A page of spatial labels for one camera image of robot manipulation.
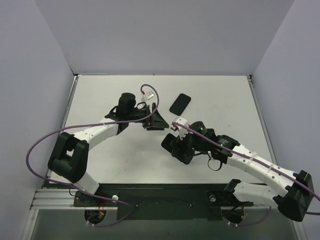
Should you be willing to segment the black phone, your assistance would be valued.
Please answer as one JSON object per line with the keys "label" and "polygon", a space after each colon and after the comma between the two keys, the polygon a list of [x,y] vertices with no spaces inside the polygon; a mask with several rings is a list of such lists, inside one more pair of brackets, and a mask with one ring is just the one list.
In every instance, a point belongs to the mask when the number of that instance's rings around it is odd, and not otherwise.
{"label": "black phone", "polygon": [[171,133],[168,133],[165,138],[163,139],[163,141],[161,142],[161,146],[167,151],[170,153],[171,155],[171,152],[172,152],[172,148],[171,148],[171,142],[174,140],[174,136],[173,134]]}

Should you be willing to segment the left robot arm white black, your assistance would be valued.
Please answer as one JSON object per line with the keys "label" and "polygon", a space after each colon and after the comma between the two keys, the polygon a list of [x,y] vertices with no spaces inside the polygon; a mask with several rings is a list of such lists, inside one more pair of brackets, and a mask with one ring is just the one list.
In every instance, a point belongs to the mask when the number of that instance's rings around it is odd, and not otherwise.
{"label": "left robot arm white black", "polygon": [[163,131],[169,128],[156,109],[156,103],[149,105],[142,101],[140,104],[143,107],[138,107],[134,94],[123,93],[118,105],[100,121],[101,125],[73,134],[63,132],[57,138],[48,168],[86,192],[85,200],[92,206],[102,202],[103,193],[98,190],[100,184],[87,172],[89,151],[106,139],[122,133],[130,122],[141,123],[147,131]]}

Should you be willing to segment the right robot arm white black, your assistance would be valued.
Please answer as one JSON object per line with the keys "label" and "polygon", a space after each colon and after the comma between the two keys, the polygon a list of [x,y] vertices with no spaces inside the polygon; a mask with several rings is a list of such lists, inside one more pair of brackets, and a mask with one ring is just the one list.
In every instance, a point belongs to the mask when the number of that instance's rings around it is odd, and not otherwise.
{"label": "right robot arm white black", "polygon": [[232,180],[223,192],[224,201],[276,207],[290,220],[301,222],[309,214],[308,208],[316,196],[312,176],[301,170],[285,169],[257,155],[227,135],[216,135],[202,121],[188,124],[184,118],[172,122],[171,129],[178,136],[169,144],[171,155],[189,164],[195,154],[208,155],[210,160],[229,165],[255,177],[261,185]]}

